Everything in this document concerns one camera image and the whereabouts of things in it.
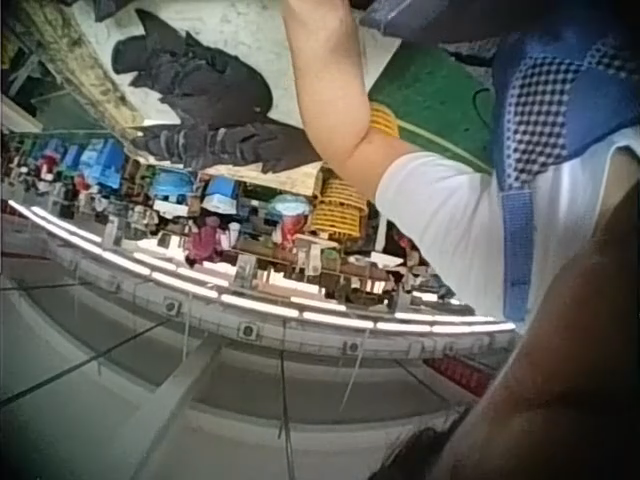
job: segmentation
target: red clothing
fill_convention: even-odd
[[[197,263],[220,260],[222,245],[218,233],[220,220],[218,217],[206,219],[206,225],[197,232],[191,232],[187,240],[187,254]]]

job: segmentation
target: forearm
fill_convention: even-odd
[[[285,0],[300,114],[320,156],[339,174],[365,138],[370,107],[348,0]]]

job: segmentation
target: hair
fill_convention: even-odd
[[[187,264],[187,266],[189,268],[193,268],[196,266],[196,260],[195,258],[190,257],[189,255],[185,255],[184,256],[184,262]]]
[[[465,408],[445,430],[427,427],[413,433],[387,454],[368,480],[426,480],[470,410],[470,407]]]

